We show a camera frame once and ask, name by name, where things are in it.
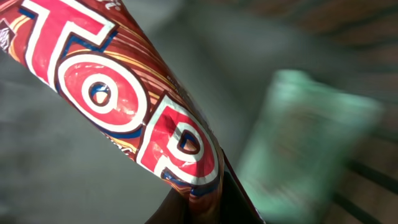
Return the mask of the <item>red Top chocolate bar wrapper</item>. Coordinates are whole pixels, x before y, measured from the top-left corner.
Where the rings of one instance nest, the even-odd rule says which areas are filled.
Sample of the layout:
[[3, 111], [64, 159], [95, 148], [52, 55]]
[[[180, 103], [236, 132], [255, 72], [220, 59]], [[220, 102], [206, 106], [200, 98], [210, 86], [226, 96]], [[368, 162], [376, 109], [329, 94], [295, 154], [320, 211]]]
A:
[[1, 2], [1, 50], [185, 199], [184, 220], [261, 223], [187, 92], [121, 1]]

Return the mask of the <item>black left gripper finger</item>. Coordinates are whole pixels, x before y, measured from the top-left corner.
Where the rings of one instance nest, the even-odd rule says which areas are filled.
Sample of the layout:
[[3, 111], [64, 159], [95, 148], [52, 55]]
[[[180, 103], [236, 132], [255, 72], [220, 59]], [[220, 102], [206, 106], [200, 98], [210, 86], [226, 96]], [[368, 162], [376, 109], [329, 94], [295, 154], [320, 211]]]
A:
[[175, 189], [171, 189], [145, 224], [184, 224], [186, 214], [187, 201]]

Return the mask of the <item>light green snack packet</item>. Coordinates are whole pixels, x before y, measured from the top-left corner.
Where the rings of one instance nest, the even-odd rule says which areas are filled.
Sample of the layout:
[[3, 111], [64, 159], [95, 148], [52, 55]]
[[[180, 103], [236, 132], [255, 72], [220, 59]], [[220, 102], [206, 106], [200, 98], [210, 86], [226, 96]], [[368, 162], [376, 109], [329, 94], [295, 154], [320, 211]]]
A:
[[315, 223], [355, 146], [382, 112], [376, 100], [300, 70], [279, 70], [237, 174], [266, 223]]

